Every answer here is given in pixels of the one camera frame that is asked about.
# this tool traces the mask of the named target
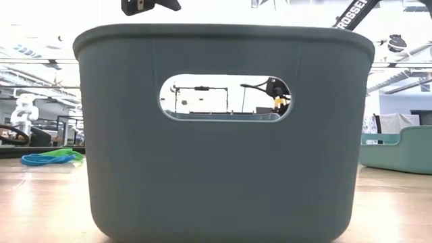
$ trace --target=wooden floor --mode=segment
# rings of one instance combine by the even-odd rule
[[[84,165],[0,160],[0,242],[112,243],[92,221]],[[432,242],[432,175],[358,170],[351,224],[336,242]]]

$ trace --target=white cloth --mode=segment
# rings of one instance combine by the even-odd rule
[[[420,125],[419,115],[399,113],[380,115],[379,121],[382,134],[398,134],[403,128]]]

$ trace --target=bin handle hole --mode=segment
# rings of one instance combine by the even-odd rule
[[[159,93],[161,110],[175,120],[278,122],[292,104],[288,85],[274,76],[179,74]]]

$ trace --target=bin rim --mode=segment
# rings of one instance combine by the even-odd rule
[[[268,38],[290,39],[306,42],[338,42],[354,45],[367,53],[371,63],[375,46],[366,37],[338,28],[261,26],[245,24],[110,24],[97,26],[78,35],[72,45],[75,58],[79,52],[94,42],[107,38],[138,37],[203,37],[203,38]]]

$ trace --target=teal plastic bin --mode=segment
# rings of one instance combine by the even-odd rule
[[[374,47],[330,28],[120,24],[81,34],[91,209],[120,242],[330,242],[347,228]],[[279,120],[174,119],[178,74],[275,76]]]
[[[399,142],[399,134],[362,134],[362,144],[367,141],[382,141],[383,144],[395,144]]]
[[[412,126],[400,131],[395,144],[360,146],[361,165],[410,173],[432,174],[432,126]]]

